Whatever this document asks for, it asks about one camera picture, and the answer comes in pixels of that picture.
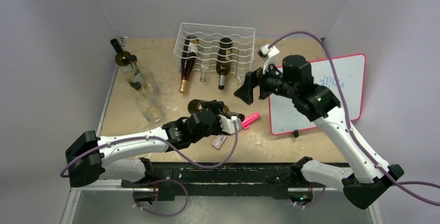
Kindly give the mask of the green bottle brown label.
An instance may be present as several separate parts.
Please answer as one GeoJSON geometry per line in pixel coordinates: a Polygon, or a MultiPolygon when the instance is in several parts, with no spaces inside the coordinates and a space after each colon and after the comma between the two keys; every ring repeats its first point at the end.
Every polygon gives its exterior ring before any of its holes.
{"type": "Polygon", "coordinates": [[[236,116],[241,121],[245,120],[244,114],[231,111],[229,107],[224,104],[223,101],[217,101],[217,100],[205,101],[205,100],[194,99],[188,103],[187,109],[190,114],[207,109],[211,111],[214,115],[222,115],[228,119],[230,119],[230,117],[232,116],[236,116]]]}

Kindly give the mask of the clear bottle with black cap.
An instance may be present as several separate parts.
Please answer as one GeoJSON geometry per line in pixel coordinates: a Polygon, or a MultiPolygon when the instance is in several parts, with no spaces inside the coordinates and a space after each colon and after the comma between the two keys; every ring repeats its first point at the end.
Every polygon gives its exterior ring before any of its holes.
{"type": "Polygon", "coordinates": [[[146,90],[140,82],[134,82],[133,88],[137,93],[136,105],[148,122],[158,122],[164,116],[162,106],[153,93],[146,90]]]}

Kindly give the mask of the green bottle cream label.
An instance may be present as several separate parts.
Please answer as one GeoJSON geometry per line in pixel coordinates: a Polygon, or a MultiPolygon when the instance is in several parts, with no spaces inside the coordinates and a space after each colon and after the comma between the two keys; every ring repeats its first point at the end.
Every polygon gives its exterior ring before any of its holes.
{"type": "Polygon", "coordinates": [[[133,86],[133,67],[131,62],[129,61],[129,57],[131,56],[131,53],[124,51],[119,43],[119,40],[116,38],[111,39],[110,44],[114,48],[116,54],[115,54],[115,63],[119,69],[119,71],[122,73],[128,84],[132,87],[133,86]]]}

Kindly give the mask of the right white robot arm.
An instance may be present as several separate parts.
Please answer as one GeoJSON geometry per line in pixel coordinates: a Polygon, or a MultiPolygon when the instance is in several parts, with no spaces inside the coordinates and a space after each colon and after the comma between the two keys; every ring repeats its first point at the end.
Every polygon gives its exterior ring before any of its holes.
{"type": "Polygon", "coordinates": [[[341,191],[357,208],[367,209],[403,176],[398,164],[384,160],[345,119],[344,108],[331,89],[314,83],[312,66],[303,56],[285,57],[281,71],[270,65],[267,72],[263,68],[248,72],[234,95],[250,105],[255,87],[259,87],[261,100],[271,94],[290,99],[299,113],[330,138],[349,165],[337,167],[303,157],[291,167],[294,184],[329,186],[341,191]]]}

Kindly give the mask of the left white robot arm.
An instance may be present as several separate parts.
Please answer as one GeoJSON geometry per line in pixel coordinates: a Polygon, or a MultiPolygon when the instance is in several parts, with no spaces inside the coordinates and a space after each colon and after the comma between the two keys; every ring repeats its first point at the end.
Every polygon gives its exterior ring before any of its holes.
{"type": "Polygon", "coordinates": [[[143,161],[130,157],[188,148],[208,136],[232,135],[242,127],[244,115],[232,112],[222,101],[191,100],[188,117],[180,117],[150,131],[124,136],[97,136],[84,132],[65,152],[60,176],[70,186],[83,187],[99,179],[124,179],[149,187],[155,173],[143,161]]]}

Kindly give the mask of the clear bottle under rack right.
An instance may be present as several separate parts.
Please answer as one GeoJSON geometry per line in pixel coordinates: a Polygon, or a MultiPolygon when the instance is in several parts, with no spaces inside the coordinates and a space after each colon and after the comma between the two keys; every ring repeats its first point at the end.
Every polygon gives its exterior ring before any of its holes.
{"type": "Polygon", "coordinates": [[[237,82],[237,88],[240,88],[243,86],[245,81],[245,74],[236,74],[236,82],[237,82]]]}

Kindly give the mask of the green bottle silver cap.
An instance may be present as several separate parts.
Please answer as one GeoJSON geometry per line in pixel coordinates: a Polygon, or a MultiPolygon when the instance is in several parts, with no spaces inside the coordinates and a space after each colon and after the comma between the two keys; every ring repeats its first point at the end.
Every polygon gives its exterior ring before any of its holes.
{"type": "Polygon", "coordinates": [[[219,75],[218,89],[224,90],[226,76],[230,73],[231,49],[233,47],[232,40],[224,37],[219,41],[219,50],[217,54],[216,72],[219,75]]]}

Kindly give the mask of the small clear empty bottle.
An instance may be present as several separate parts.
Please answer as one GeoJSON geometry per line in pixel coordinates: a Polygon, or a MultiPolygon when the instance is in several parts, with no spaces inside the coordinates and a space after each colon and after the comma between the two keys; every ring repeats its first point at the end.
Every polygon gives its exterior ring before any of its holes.
{"type": "Polygon", "coordinates": [[[210,71],[210,66],[211,66],[210,60],[201,60],[200,61],[199,67],[200,67],[200,71],[201,71],[201,76],[200,76],[201,82],[206,82],[207,75],[210,71]]]}

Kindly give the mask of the dark red gold-capped bottle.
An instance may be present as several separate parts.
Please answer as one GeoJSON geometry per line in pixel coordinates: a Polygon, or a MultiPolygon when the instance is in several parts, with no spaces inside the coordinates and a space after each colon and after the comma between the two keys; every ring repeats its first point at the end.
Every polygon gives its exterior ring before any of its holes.
{"type": "Polygon", "coordinates": [[[185,93],[186,85],[189,80],[190,73],[195,64],[198,51],[199,40],[195,35],[188,35],[185,38],[184,47],[181,58],[181,85],[180,93],[185,93]]]}

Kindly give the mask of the small red white card box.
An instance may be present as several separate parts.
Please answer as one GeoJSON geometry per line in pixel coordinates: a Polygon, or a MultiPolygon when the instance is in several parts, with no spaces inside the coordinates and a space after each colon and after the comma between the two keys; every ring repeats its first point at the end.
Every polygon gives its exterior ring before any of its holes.
{"type": "Polygon", "coordinates": [[[223,145],[223,143],[225,142],[225,140],[227,139],[226,135],[218,135],[214,141],[212,142],[212,146],[216,149],[220,149],[223,145]]]}

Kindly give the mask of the pink plastic clip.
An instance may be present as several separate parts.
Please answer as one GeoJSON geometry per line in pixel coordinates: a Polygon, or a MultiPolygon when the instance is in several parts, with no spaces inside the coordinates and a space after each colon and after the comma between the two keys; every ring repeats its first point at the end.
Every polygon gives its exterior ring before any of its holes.
{"type": "Polygon", "coordinates": [[[255,122],[256,120],[259,119],[259,117],[260,117],[260,114],[258,112],[255,112],[255,113],[249,115],[248,117],[246,117],[242,121],[243,129],[247,130],[253,122],[255,122]]]}

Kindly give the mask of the pink-framed whiteboard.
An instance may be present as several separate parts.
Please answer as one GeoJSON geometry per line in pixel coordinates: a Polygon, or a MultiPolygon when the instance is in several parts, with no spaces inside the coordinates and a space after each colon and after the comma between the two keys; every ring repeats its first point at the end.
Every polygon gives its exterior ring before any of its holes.
{"type": "MultiPolygon", "coordinates": [[[[362,53],[332,58],[339,84],[346,100],[349,117],[357,121],[362,114],[366,56],[362,53]]],[[[314,82],[328,87],[340,98],[336,79],[328,59],[311,61],[314,82]]],[[[290,99],[272,94],[269,97],[270,130],[273,135],[314,129],[316,125],[299,113],[290,99]]]]}

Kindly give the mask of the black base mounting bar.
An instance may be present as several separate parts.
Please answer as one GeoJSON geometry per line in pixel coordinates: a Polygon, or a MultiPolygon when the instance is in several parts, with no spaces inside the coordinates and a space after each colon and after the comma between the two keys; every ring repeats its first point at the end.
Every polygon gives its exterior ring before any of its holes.
{"type": "Polygon", "coordinates": [[[150,162],[136,182],[122,180],[122,188],[149,189],[146,201],[173,201],[176,196],[270,197],[301,204],[316,195],[318,184],[308,183],[293,172],[292,163],[226,163],[202,169],[188,162],[150,162]]]}

